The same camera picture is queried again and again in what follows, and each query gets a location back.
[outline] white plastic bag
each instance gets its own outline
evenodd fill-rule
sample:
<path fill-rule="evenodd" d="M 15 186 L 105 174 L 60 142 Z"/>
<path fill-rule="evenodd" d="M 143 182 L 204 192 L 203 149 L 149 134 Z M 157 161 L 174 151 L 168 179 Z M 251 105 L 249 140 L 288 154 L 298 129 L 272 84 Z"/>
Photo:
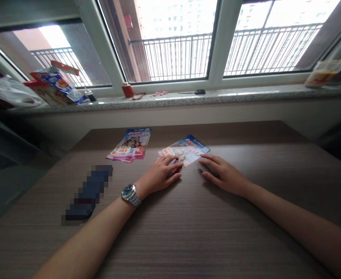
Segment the white plastic bag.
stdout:
<path fill-rule="evenodd" d="M 45 103 L 31 89 L 8 75 L 0 78 L 0 99 L 18 108 L 36 107 Z"/>

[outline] finger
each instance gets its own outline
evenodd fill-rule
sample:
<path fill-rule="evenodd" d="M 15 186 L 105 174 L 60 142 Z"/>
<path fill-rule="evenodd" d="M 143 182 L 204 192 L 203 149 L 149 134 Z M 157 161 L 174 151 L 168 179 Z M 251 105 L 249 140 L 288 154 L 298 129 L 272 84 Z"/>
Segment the finger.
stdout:
<path fill-rule="evenodd" d="M 214 169 L 215 171 L 218 172 L 218 169 L 220 167 L 219 164 L 211 161 L 211 160 L 207 160 L 207 159 L 204 159 L 204 160 L 198 160 L 199 163 L 203 164 L 203 165 L 206 165 L 207 167 L 211 167 L 212 169 Z"/>
<path fill-rule="evenodd" d="M 172 170 L 181 168 L 182 166 L 183 166 L 183 162 L 174 163 L 174 164 L 168 166 L 168 170 L 170 172 Z"/>
<path fill-rule="evenodd" d="M 219 156 L 212 155 L 212 154 L 201 154 L 201 157 L 209 159 L 209 160 L 211 160 L 211 161 L 213 161 L 219 165 L 221 165 L 224 162 L 224 159 L 222 159 Z"/>
<path fill-rule="evenodd" d="M 171 155 L 168 155 L 165 157 L 164 161 L 163 161 L 163 164 L 164 165 L 168 165 L 170 162 L 172 162 L 174 159 L 178 159 L 178 156 L 171 156 Z"/>
<path fill-rule="evenodd" d="M 165 181 L 166 185 L 168 185 L 168 186 L 171 185 L 173 182 L 176 182 L 177 180 L 179 180 L 181 176 L 182 176 L 182 174 L 180 174 L 180 173 L 172 175 L 170 178 L 168 178 Z"/>
<path fill-rule="evenodd" d="M 219 180 L 213 174 L 210 174 L 209 172 L 203 172 L 202 175 L 206 178 L 206 180 L 209 180 L 213 184 L 220 186 L 221 180 Z"/>

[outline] watch face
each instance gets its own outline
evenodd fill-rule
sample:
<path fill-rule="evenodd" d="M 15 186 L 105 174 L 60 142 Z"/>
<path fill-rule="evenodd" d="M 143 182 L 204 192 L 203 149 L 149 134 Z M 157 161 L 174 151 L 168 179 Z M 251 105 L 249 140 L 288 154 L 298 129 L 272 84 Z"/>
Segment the watch face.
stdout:
<path fill-rule="evenodd" d="M 122 195 L 123 195 L 124 197 L 128 196 L 130 193 L 132 193 L 132 191 L 133 191 L 132 188 L 133 188 L 132 185 L 126 186 L 126 187 L 124 188 L 123 192 L 122 192 Z"/>

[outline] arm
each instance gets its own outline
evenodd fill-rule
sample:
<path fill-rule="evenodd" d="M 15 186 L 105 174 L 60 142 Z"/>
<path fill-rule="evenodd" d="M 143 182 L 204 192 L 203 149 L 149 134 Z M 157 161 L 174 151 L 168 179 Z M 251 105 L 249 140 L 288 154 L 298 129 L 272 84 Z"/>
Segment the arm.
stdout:
<path fill-rule="evenodd" d="M 137 197 L 165 189 L 181 177 L 168 174 L 183 165 L 168 166 L 177 156 L 159 157 L 154 165 L 135 183 Z M 93 278 L 117 235 L 136 208 L 121 197 L 101 211 L 77 234 L 67 241 L 33 276 L 39 278 Z"/>
<path fill-rule="evenodd" d="M 207 154 L 202 157 L 204 160 L 199 162 L 211 167 L 219 175 L 215 177 L 203 172 L 207 180 L 256 205 L 341 278 L 341 227 L 251 183 L 224 159 Z"/>

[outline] glass pane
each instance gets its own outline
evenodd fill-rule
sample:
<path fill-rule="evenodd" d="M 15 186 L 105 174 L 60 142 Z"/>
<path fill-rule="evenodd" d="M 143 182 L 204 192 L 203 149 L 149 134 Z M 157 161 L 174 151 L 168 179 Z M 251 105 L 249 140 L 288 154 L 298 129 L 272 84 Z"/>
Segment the glass pane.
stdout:
<path fill-rule="evenodd" d="M 207 76 L 217 0 L 102 0 L 130 83 Z"/>
<path fill-rule="evenodd" d="M 243 4 L 224 75 L 310 70 L 341 33 L 339 2 L 276 0 Z"/>
<path fill-rule="evenodd" d="M 0 32 L 0 48 L 26 74 L 56 60 L 81 71 L 65 74 L 75 87 L 110 84 L 83 23 Z"/>

